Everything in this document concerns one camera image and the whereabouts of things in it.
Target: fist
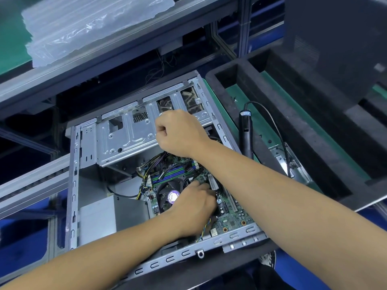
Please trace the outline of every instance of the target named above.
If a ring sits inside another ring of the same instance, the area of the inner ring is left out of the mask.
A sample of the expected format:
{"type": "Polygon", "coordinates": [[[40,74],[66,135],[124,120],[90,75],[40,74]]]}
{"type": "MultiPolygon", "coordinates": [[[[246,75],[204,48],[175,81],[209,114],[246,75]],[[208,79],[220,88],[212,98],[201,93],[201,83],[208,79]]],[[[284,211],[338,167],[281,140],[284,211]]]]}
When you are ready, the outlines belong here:
{"type": "Polygon", "coordinates": [[[163,112],[155,125],[159,146],[176,156],[195,158],[210,141],[197,118],[183,110],[163,112]]]}
{"type": "Polygon", "coordinates": [[[211,214],[216,209],[215,192],[207,183],[195,180],[176,199],[169,214],[178,230],[179,238],[201,234],[211,214]]]}

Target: plastic bag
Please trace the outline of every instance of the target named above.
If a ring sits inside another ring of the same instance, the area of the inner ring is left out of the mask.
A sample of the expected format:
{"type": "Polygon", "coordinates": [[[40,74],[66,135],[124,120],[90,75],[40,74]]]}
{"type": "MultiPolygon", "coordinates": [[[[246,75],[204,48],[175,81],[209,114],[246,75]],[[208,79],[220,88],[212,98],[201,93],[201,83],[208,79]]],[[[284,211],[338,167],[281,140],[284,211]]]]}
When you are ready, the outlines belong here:
{"type": "Polygon", "coordinates": [[[166,11],[174,0],[42,0],[22,16],[33,67],[46,66],[96,40],[166,11]]]}

